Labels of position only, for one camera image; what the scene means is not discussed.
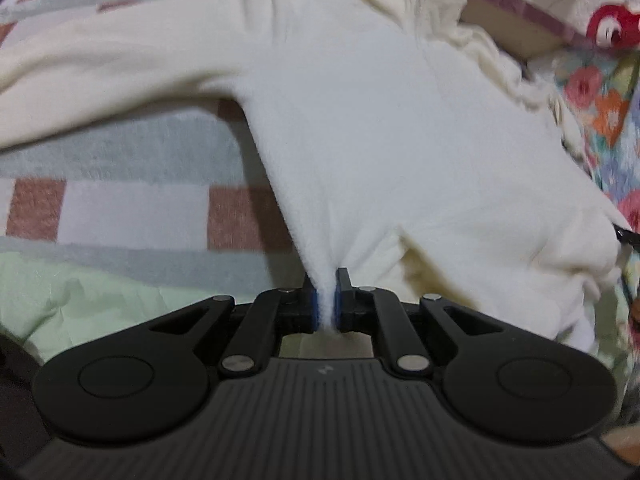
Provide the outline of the cream fleece garment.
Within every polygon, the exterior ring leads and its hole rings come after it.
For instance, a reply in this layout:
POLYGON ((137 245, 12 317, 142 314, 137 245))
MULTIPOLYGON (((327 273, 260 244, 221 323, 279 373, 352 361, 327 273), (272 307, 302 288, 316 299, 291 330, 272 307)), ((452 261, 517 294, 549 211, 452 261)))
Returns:
POLYGON ((148 0, 1 51, 1 143, 159 100, 244 110, 335 325, 334 273, 449 297, 554 338, 613 288, 624 216, 574 162, 572 118, 466 0, 148 0))

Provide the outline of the light green cloth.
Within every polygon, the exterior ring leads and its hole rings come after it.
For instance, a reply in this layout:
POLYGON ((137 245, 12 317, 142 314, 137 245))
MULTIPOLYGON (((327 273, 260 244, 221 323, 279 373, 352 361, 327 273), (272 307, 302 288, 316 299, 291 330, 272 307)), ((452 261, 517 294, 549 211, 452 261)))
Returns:
POLYGON ((38 362, 217 294, 252 300, 294 285, 292 252, 124 249, 9 240, 1 333, 38 362))

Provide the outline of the floral bed sheet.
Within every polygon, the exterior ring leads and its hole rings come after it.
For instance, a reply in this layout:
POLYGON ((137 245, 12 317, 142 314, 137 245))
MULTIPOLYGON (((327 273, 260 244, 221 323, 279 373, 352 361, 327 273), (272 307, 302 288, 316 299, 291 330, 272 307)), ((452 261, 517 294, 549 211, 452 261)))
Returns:
MULTIPOLYGON (((578 123, 582 166, 639 231, 639 55, 561 50, 527 64, 553 82, 578 123)), ((591 353, 612 372, 620 393, 618 422, 639 421, 639 254, 620 282, 592 308, 596 342, 591 353)))

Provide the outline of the plaid bed blanket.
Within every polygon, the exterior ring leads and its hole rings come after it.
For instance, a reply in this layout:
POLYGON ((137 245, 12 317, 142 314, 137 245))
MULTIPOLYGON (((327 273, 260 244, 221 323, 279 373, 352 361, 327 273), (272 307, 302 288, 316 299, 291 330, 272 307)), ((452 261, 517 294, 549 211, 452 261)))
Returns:
POLYGON ((304 279, 258 121, 279 0, 3 0, 1 245, 241 301, 304 279))

